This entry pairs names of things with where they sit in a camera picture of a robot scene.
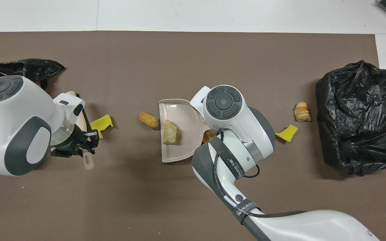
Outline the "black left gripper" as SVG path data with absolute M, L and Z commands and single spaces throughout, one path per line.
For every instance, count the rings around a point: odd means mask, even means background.
M 71 157 L 85 155 L 94 155 L 94 149 L 84 149 L 84 136 L 88 148 L 96 148 L 99 144 L 98 132 L 84 133 L 81 129 L 74 129 L 71 135 L 62 143 L 51 146 L 51 156 L 53 157 Z

